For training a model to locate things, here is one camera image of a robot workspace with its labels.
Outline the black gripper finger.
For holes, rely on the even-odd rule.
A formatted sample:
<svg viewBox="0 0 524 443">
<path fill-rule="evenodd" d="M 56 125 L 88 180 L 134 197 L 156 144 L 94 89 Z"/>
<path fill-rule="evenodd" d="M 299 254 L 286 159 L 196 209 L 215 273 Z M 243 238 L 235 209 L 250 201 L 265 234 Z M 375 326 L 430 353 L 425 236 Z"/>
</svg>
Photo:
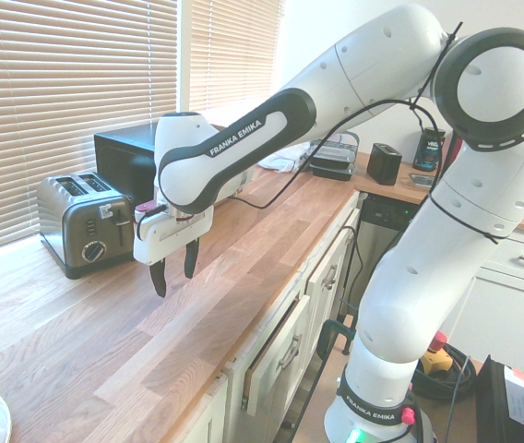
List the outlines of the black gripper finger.
<svg viewBox="0 0 524 443">
<path fill-rule="evenodd" d="M 192 279 L 197 265 L 199 238 L 192 240 L 185 246 L 185 276 Z"/>
<path fill-rule="evenodd" d="M 150 278 L 155 291 L 159 297 L 167 294 L 167 283 L 165 280 L 165 259 L 159 260 L 149 266 Z"/>
</svg>

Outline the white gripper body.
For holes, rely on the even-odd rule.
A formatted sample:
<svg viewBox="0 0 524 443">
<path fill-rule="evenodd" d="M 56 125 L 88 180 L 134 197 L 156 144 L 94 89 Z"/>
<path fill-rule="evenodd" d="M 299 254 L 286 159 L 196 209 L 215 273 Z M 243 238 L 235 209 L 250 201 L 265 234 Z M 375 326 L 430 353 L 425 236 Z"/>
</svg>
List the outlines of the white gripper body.
<svg viewBox="0 0 524 443">
<path fill-rule="evenodd" d="M 213 207 L 194 215 L 188 221 L 177 221 L 166 212 L 144 217 L 134 239 L 134 259 L 153 265 L 208 232 L 212 222 Z"/>
</svg>

